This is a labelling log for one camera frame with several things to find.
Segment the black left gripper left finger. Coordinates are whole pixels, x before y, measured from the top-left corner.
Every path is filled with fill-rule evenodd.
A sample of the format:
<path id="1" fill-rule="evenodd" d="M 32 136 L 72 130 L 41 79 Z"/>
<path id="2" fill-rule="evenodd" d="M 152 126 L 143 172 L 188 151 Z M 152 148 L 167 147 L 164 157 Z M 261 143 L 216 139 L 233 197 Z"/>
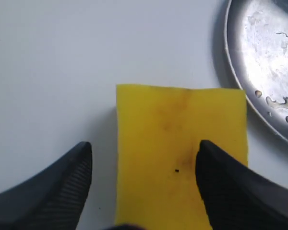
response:
<path id="1" fill-rule="evenodd" d="M 79 142 L 30 179 L 0 193 L 0 230 L 74 230 L 92 181 L 92 147 Z"/>

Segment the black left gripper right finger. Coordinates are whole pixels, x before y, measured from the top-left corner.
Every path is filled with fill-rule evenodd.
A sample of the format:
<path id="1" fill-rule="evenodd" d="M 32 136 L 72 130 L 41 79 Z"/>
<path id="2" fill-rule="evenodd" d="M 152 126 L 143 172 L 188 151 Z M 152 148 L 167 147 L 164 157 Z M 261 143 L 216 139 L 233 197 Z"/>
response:
<path id="1" fill-rule="evenodd" d="M 214 230 L 288 230 L 288 189 L 257 174 L 209 140 L 195 178 Z"/>

